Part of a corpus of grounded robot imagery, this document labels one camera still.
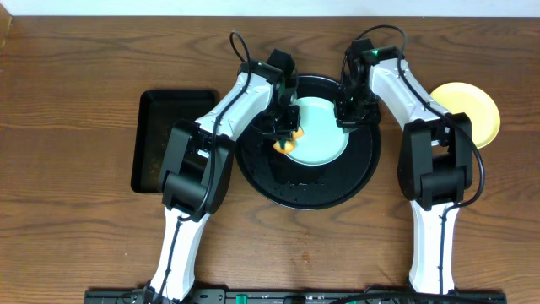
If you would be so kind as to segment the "green and yellow sponge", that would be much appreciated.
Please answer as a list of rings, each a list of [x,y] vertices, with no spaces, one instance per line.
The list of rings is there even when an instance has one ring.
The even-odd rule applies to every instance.
[[[295,131],[291,133],[290,138],[281,139],[274,143],[273,148],[280,154],[289,154],[296,147],[296,140],[304,136],[304,131],[302,127],[298,127]]]

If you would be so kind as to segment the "light blue plate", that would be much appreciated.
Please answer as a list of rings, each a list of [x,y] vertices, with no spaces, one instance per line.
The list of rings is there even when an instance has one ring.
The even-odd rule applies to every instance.
[[[300,126],[304,134],[286,156],[304,166],[322,166],[336,160],[347,148],[348,134],[337,125],[334,104],[321,97],[302,97]]]

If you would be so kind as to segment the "yellow plate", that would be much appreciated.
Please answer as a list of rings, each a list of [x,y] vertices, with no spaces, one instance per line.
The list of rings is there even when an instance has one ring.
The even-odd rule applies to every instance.
[[[478,149],[490,144],[500,130],[500,112],[494,100],[479,87],[451,82],[434,89],[430,96],[452,114],[464,112],[472,122],[472,141]]]

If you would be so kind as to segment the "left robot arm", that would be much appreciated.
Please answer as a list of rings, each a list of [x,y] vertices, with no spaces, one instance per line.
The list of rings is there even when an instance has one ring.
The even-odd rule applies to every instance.
[[[203,229],[229,189],[243,132],[287,144],[299,131],[294,71],[293,58],[280,50],[265,62],[247,58],[230,92],[212,110],[174,124],[159,174],[165,237],[156,273],[144,289],[145,302],[181,303],[189,295]]]

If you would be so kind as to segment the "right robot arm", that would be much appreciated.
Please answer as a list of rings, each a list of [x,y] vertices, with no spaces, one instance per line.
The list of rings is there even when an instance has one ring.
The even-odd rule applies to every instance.
[[[453,231],[473,181],[472,123],[434,101],[395,46],[354,40],[343,60],[337,125],[352,132],[380,122],[383,102],[402,129],[397,179],[413,211],[413,263],[408,282],[420,293],[448,295]]]

